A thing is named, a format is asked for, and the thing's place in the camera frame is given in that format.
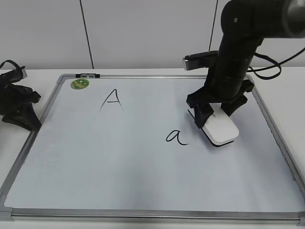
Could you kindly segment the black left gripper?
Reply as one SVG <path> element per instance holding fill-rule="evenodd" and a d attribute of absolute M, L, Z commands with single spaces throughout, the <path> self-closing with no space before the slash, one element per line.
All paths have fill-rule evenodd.
<path fill-rule="evenodd" d="M 32 104 L 39 102 L 41 96 L 30 87 L 12 83 L 0 84 L 0 114 L 2 122 L 19 126 L 28 131 L 40 130 L 41 122 L 36 116 Z M 8 114 L 24 110 L 25 115 Z"/>

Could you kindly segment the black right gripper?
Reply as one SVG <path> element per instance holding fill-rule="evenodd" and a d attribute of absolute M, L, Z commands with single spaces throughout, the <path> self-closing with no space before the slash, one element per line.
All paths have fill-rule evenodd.
<path fill-rule="evenodd" d="M 208 74 L 204 85 L 187 95 L 186 102 L 194 107 L 194 120 L 198 128 L 203 128 L 208 118 L 214 113 L 210 103 L 222 103 L 221 109 L 231 116 L 239 107 L 246 104 L 245 92 L 251 92 L 253 83 L 240 78 L 217 79 Z"/>

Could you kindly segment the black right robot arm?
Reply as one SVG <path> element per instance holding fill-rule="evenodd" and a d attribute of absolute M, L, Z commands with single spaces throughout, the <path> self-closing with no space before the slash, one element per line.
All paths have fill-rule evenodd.
<path fill-rule="evenodd" d="M 245 78 L 257 47 L 264 39 L 305 36 L 305 3 L 302 0 L 231 0 L 221 14 L 223 37 L 218 50 L 187 55 L 187 71 L 207 68 L 206 81 L 187 96 L 194 120 L 202 128 L 219 103 L 232 115 L 247 102 L 245 93 L 254 84 Z"/>

